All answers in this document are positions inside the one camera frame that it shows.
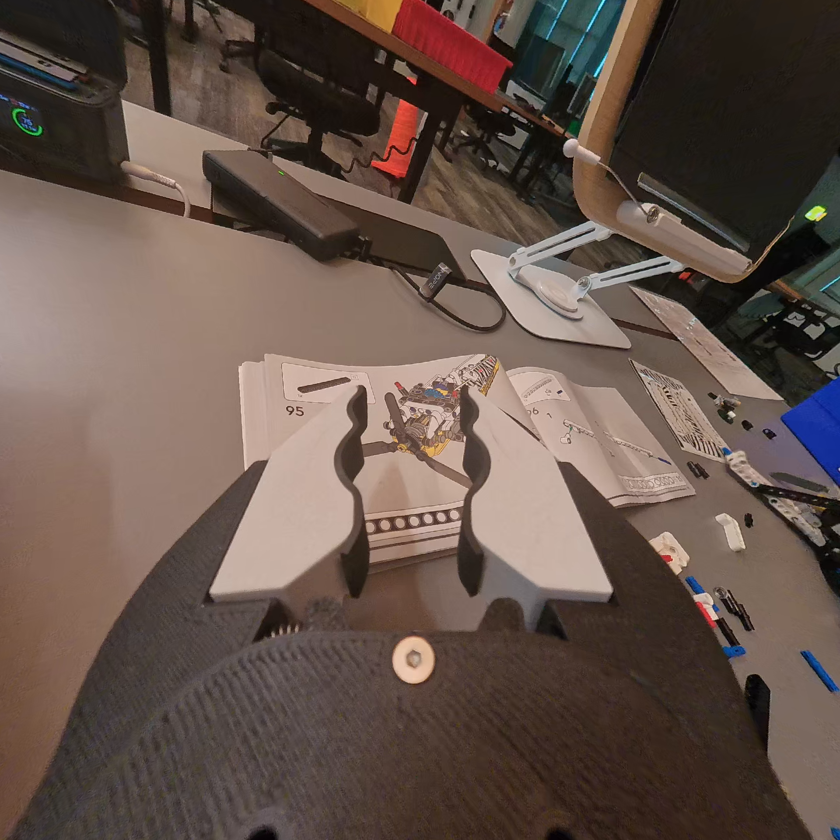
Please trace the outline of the white printed paper sheet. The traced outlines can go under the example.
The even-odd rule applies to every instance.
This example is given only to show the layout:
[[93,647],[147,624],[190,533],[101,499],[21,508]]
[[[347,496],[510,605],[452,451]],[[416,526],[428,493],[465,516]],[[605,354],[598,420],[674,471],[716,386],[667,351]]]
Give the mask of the white printed paper sheet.
[[725,392],[760,400],[783,400],[687,308],[642,288],[631,286],[631,291],[717,380]]

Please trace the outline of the wooden desk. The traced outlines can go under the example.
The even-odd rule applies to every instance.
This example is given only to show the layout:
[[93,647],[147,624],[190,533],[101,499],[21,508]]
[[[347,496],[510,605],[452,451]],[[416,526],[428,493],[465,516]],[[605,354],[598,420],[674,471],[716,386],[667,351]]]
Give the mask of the wooden desk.
[[475,84],[458,77],[417,49],[403,43],[391,32],[386,33],[354,14],[336,1],[308,1],[308,5],[326,14],[345,29],[353,31],[364,41],[385,53],[383,63],[374,65],[372,82],[394,97],[409,102],[425,114],[413,155],[403,178],[398,199],[406,204],[413,201],[434,146],[445,149],[462,108],[479,104],[493,112],[505,109],[523,117],[530,125],[549,135],[566,140],[566,134],[546,118],[526,110],[504,96],[500,87],[488,94]]

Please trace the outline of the yellow box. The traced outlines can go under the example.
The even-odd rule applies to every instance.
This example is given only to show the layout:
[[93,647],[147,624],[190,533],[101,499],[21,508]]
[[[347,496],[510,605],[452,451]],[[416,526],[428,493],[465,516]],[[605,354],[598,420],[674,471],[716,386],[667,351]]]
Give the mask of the yellow box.
[[386,33],[391,33],[403,1],[351,1],[339,3]]

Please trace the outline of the red fabric box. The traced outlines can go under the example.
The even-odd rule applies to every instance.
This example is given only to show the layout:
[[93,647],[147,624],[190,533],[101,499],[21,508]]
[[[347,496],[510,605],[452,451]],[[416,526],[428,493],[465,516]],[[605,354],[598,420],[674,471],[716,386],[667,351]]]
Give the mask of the red fabric box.
[[512,62],[422,1],[403,1],[392,33],[492,95]]

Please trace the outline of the black office chair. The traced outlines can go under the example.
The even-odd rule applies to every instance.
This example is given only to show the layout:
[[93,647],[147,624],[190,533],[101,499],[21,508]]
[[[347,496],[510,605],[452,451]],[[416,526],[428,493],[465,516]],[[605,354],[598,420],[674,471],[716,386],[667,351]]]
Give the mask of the black office chair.
[[475,131],[452,139],[452,151],[458,153],[464,149],[479,154],[483,172],[489,167],[498,167],[498,158],[490,147],[490,141],[498,136],[507,138],[515,135],[518,121],[509,112],[493,112],[475,103],[467,105],[465,113],[474,123]]
[[266,105],[281,119],[259,142],[278,154],[344,181],[347,171],[322,149],[327,134],[356,144],[378,133],[381,106],[368,99],[377,48],[366,41],[323,36],[295,40],[265,31],[255,67],[271,95]]

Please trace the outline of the black lego pin assembly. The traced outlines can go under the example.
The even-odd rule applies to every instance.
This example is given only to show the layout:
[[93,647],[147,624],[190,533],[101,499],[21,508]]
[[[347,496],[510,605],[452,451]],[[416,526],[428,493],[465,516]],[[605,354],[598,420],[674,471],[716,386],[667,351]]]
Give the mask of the black lego pin assembly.
[[746,607],[741,604],[735,595],[728,588],[719,586],[714,588],[714,595],[724,605],[726,610],[733,616],[737,617],[743,629],[747,632],[754,631],[754,624],[751,616],[748,614]]

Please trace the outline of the lego plane model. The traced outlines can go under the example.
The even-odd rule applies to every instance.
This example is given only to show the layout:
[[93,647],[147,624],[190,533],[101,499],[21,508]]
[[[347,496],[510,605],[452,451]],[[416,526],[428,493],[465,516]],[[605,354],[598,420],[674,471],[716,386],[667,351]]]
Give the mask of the lego plane model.
[[771,485],[742,450],[723,446],[729,472],[810,544],[829,589],[839,596],[839,500]]

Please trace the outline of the black power adapter brick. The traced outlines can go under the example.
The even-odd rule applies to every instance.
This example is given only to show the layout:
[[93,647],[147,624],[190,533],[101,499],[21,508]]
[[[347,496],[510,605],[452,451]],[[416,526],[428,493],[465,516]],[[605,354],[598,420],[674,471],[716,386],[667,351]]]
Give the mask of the black power adapter brick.
[[310,257],[326,261],[359,247],[361,231],[354,221],[263,154],[205,150],[202,164],[214,190]]

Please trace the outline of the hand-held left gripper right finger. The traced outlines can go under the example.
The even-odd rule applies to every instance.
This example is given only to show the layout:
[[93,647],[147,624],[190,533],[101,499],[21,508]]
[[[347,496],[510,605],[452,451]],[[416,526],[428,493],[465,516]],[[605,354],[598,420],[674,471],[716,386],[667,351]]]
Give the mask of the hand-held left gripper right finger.
[[609,602],[613,585],[556,458],[475,388],[461,392],[460,422],[470,485],[457,569],[466,593],[513,600],[526,627],[549,601]]

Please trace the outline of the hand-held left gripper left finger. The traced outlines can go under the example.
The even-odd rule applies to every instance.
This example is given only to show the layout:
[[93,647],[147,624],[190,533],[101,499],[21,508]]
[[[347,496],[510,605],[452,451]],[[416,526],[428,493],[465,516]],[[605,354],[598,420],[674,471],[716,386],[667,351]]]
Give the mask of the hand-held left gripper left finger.
[[366,390],[335,399],[265,463],[208,594],[215,603],[276,599],[305,607],[358,598],[370,568],[362,495]]

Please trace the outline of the white tablet stand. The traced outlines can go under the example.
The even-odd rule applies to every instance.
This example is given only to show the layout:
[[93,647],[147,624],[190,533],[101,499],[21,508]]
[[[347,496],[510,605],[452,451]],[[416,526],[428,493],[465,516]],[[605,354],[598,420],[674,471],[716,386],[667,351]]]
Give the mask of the white tablet stand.
[[[656,251],[656,256],[573,279],[541,264],[576,248],[620,234]],[[699,268],[726,276],[748,274],[752,261],[724,248],[657,204],[641,203],[630,192],[606,225],[593,220],[520,247],[504,257],[476,248],[470,257],[514,321],[531,335],[552,341],[628,350],[630,340],[592,299],[593,291],[632,280]]]

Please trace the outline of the black power station with display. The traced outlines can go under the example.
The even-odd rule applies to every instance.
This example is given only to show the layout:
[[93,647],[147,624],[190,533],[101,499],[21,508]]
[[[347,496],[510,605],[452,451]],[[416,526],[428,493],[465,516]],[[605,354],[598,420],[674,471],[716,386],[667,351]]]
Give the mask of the black power station with display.
[[2,154],[120,182],[130,158],[121,98],[127,79],[112,2],[1,2]]

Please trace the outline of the blue plastic bin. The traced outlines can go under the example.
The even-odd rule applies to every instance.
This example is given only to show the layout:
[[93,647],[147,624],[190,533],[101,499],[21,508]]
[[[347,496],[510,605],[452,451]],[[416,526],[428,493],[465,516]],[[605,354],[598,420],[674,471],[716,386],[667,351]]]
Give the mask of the blue plastic bin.
[[781,416],[782,423],[835,483],[839,483],[839,379]]

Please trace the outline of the tablet in pale case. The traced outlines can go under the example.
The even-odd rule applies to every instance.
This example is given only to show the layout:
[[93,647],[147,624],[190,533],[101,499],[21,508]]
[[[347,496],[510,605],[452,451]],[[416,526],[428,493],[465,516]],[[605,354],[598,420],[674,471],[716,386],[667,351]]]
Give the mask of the tablet in pale case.
[[838,1],[625,2],[578,141],[589,220],[736,284],[838,151]]

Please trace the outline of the black white sticker sheet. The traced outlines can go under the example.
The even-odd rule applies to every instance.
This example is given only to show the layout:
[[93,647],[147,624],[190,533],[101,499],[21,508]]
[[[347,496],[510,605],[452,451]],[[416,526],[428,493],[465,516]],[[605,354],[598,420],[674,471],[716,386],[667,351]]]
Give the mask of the black white sticker sheet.
[[728,446],[682,382],[630,360],[639,381],[686,453],[721,463]]

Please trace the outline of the long blue lego axle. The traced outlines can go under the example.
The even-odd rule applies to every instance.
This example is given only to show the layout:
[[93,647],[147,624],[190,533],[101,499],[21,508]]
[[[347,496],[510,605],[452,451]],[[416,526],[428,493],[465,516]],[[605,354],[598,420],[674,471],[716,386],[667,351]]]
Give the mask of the long blue lego axle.
[[828,673],[819,659],[810,650],[803,649],[800,654],[809,668],[813,671],[815,676],[819,678],[824,687],[831,693],[839,693],[839,685],[835,679]]

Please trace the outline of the open lego instruction booklet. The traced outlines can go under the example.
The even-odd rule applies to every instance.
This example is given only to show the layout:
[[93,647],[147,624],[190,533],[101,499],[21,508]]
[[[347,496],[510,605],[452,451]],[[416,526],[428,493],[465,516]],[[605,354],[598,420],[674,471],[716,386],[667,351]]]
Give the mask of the open lego instruction booklet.
[[411,563],[454,550],[469,479],[463,386],[522,424],[615,508],[695,489],[620,393],[538,367],[506,371],[488,353],[391,366],[348,366],[268,353],[238,369],[245,466],[268,459],[342,390],[362,385],[368,422],[356,479],[371,562]]

